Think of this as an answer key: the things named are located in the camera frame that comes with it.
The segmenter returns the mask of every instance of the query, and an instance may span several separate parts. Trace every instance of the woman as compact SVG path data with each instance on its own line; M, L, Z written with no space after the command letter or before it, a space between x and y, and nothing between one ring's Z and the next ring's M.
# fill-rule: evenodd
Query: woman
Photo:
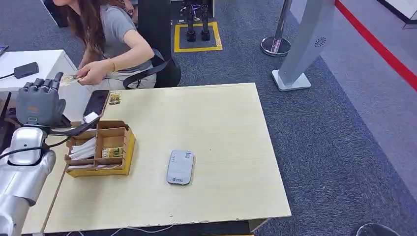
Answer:
M54 0L65 8L69 25L86 51L77 77L94 90L124 89L123 80L152 68L154 56L145 39L136 31L120 0ZM131 88L153 88L156 75L148 76Z

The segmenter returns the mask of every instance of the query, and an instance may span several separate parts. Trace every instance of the gray t-shirt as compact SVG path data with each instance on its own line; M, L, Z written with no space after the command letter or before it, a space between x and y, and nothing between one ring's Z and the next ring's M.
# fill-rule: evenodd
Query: gray t-shirt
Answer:
M123 37L129 30L136 30L130 16L116 6L103 5L100 7L100 17L106 39L103 57L113 58L129 51L130 47L124 43ZM119 70L119 72L131 73L145 70L149 66L151 66L150 60L132 68Z

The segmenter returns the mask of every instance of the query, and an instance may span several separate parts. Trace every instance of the cardboard box organizer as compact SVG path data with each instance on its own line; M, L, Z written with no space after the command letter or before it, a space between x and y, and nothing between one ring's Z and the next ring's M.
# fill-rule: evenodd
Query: cardboard box organizer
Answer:
M96 137L95 155L93 159L71 160L69 154L72 147L82 145ZM66 142L69 148L65 155L66 172L72 177L128 175L135 147L135 135L123 121L99 121L97 129L86 131ZM123 147L121 157L103 157L104 148Z

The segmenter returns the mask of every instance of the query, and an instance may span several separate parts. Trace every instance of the black office chair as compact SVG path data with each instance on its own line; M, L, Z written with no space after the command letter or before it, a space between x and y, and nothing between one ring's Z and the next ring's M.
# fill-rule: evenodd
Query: black office chair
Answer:
M123 85L130 89L129 84L157 74L155 88L176 87L181 80L181 69L171 51L171 1L139 0L138 10L138 32L164 60L155 56L151 59L153 68L125 79Z

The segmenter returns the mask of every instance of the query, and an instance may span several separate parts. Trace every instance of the robotic arm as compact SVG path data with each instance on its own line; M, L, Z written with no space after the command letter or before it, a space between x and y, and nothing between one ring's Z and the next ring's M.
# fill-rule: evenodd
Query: robotic arm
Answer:
M65 109L58 90L62 73L54 80L36 79L19 89L17 119L23 126L13 133L11 145L0 155L0 236L19 236L29 207L36 204L46 177L52 171L56 155L50 148L85 132L100 117L91 113L83 124L65 132L51 130ZM69 136L48 146L48 135Z

